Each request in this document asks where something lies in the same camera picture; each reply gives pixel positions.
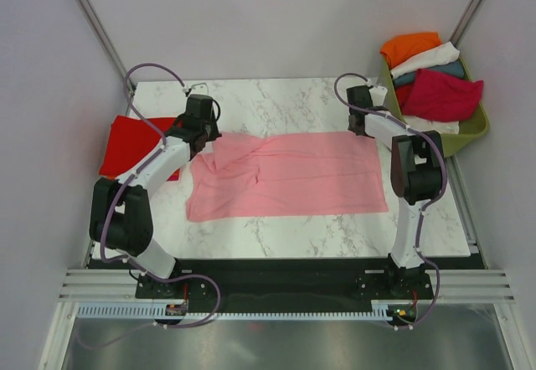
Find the pink t-shirt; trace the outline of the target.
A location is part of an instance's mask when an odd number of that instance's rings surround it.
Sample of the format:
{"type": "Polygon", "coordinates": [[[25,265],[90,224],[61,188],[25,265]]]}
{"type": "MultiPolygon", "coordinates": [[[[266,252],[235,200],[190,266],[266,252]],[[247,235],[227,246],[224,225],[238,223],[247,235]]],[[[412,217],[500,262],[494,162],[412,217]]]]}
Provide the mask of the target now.
{"type": "Polygon", "coordinates": [[[388,209],[375,141],[345,131],[267,138],[225,133],[190,170],[187,218],[196,223],[388,209]]]}

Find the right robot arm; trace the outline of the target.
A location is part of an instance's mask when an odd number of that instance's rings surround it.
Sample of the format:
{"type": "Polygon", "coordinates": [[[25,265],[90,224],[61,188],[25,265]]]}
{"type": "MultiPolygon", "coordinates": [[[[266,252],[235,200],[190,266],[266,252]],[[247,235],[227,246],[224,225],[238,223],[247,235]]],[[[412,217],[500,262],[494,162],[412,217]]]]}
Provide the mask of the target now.
{"type": "Polygon", "coordinates": [[[385,291],[396,298],[414,287],[407,270],[424,264],[420,247],[426,209],[446,190],[446,164],[437,131],[417,131],[373,103],[373,87],[358,85],[346,90],[348,129],[390,148],[390,184],[399,199],[399,215],[390,259],[398,269],[383,280],[385,291]]]}

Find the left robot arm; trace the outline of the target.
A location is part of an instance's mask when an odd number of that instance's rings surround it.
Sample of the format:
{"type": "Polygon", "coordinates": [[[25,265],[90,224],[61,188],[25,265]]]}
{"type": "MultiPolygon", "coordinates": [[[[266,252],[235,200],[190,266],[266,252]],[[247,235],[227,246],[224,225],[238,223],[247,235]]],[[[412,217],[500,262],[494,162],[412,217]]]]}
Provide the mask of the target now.
{"type": "Polygon", "coordinates": [[[160,142],[141,161],[116,179],[100,178],[94,186],[89,236],[106,250],[121,255],[155,278],[155,288],[166,297],[183,290],[183,276],[175,270],[178,260],[153,238],[150,200],[173,172],[188,164],[207,143],[221,137],[218,128],[221,109],[208,95],[191,94],[185,112],[166,131],[157,131],[160,142]]]}

